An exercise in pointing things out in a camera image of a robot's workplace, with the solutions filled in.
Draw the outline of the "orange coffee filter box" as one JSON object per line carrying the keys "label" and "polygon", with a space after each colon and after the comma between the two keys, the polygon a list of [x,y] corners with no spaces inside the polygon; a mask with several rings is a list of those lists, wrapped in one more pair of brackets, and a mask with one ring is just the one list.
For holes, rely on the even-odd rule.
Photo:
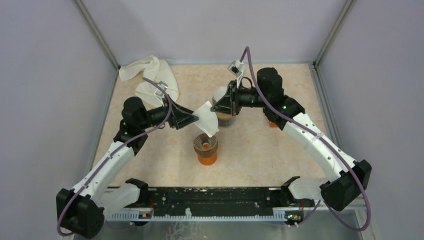
{"label": "orange coffee filter box", "polygon": [[271,127],[271,128],[277,128],[278,126],[274,123],[274,122],[272,122],[272,121],[269,121],[269,126]]}

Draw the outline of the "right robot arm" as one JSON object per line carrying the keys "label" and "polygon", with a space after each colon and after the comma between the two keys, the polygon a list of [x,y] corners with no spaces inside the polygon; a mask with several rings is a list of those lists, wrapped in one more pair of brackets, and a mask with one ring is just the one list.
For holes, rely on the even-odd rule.
{"label": "right robot arm", "polygon": [[305,108],[284,93],[283,79],[275,68],[265,67],[257,72],[258,87],[242,85],[244,72],[239,67],[230,66],[228,70],[237,79],[229,82],[211,110],[236,116],[243,107],[261,108],[268,120],[302,145],[325,174],[323,179],[291,178],[281,193],[284,204],[295,206],[301,199],[321,200],[340,212],[367,188],[371,165],[343,152],[319,130]]}

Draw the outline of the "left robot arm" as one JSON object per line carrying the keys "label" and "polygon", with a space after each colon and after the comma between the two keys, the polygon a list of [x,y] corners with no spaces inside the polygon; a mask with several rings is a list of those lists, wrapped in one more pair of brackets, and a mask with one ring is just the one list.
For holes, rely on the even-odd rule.
{"label": "left robot arm", "polygon": [[123,186],[104,193],[112,180],[144,146],[148,134],[165,123],[176,130],[199,120],[193,110],[175,103],[169,97],[164,105],[147,110],[139,97],[123,103],[119,130],[109,149],[93,169],[72,189],[61,189],[56,195],[57,233],[62,237],[73,234],[95,237],[107,219],[124,207],[149,203],[148,184],[130,179]]}

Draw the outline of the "white paper coffee filter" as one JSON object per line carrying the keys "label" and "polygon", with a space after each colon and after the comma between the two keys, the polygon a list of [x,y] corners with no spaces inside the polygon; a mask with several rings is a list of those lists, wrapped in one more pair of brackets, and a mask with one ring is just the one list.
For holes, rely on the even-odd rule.
{"label": "white paper coffee filter", "polygon": [[220,86],[216,89],[212,96],[212,103],[216,104],[227,92],[226,86]]}

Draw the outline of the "orange glass flask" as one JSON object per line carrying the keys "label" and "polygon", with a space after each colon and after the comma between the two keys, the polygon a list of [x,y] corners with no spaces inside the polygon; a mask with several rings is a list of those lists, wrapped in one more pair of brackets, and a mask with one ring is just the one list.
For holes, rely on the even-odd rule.
{"label": "orange glass flask", "polygon": [[203,157],[201,155],[197,156],[197,159],[199,161],[200,164],[204,165],[204,166],[210,166],[213,165],[217,159],[218,159],[218,154],[214,153],[212,156],[210,157]]}

